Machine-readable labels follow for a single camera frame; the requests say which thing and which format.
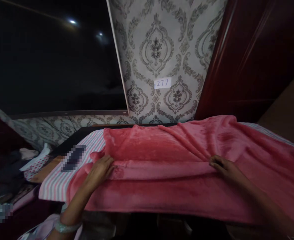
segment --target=red wooden door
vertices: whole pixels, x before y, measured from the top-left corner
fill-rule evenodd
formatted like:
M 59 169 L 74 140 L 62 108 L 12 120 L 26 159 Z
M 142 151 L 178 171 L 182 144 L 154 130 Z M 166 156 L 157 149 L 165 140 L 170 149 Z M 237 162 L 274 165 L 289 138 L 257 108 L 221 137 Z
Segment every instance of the red wooden door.
M 294 79 L 294 0 L 228 0 L 195 119 L 256 122 Z

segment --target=striped bed sheet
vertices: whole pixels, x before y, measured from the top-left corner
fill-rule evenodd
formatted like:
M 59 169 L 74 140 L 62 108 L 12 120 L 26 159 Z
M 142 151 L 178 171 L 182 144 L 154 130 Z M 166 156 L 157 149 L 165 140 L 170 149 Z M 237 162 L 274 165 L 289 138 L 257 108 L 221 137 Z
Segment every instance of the striped bed sheet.
M 256 129 L 257 131 L 264 133 L 272 138 L 275 138 L 281 142 L 285 142 L 291 146 L 294 146 L 294 143 L 288 141 L 287 139 L 280 137 L 279 135 L 269 131 L 268 129 L 256 124 L 256 123 L 242 123 L 246 126 Z M 99 152 L 105 146 L 105 140 L 103 138 L 103 130 L 97 130 L 90 133 L 83 140 L 81 140 L 78 145 L 85 145 L 85 151 L 82 155 L 82 159 L 79 160 L 78 166 L 75 170 L 70 172 L 61 172 L 61 168 L 65 165 L 68 156 L 63 159 L 61 163 L 59 163 L 52 172 L 45 178 L 43 183 L 41 184 L 39 190 L 39 199 L 51 200 L 51 201 L 66 201 L 66 191 L 68 184 L 70 183 L 72 177 L 75 173 L 86 163 L 92 162 L 90 158 L 90 153 Z

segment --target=patterned wallpaper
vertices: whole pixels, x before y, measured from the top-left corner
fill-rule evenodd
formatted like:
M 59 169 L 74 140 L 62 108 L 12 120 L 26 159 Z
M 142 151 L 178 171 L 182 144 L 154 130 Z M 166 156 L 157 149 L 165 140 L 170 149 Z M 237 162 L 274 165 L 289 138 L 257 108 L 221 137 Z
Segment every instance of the patterned wallpaper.
M 227 0 L 109 0 L 130 116 L 0 118 L 35 149 L 94 124 L 193 119 Z M 172 87 L 153 80 L 172 77 Z

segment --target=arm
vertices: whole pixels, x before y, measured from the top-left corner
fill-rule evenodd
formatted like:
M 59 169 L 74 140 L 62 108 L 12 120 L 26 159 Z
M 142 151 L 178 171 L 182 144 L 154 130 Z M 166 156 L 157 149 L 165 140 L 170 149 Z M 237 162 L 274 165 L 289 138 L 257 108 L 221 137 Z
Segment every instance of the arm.
M 214 155 L 210 158 L 209 165 L 215 168 L 226 180 L 235 184 L 242 192 L 247 194 L 272 227 L 282 235 L 289 237 L 289 239 L 294 239 L 294 221 L 254 185 L 233 162 Z
M 111 171 L 115 168 L 110 167 L 113 163 L 113 158 L 104 156 L 99 159 L 89 172 L 87 178 L 80 186 L 75 196 L 71 200 L 69 206 L 60 216 L 60 222 L 67 226 L 77 225 L 81 222 L 82 212 L 95 189 L 104 182 Z M 48 236 L 48 240 L 69 240 L 74 239 L 77 231 L 71 233 L 59 233 L 56 229 Z

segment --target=person's left hand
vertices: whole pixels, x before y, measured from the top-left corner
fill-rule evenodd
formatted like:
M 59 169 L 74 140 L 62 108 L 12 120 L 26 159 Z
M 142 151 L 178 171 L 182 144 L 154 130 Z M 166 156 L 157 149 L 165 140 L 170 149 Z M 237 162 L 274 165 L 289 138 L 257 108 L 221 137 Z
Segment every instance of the person's left hand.
M 88 173 L 87 178 L 83 182 L 83 187 L 92 193 L 100 184 L 106 180 L 111 171 L 116 167 L 110 167 L 112 163 L 113 158 L 110 155 L 104 156 L 96 161 Z

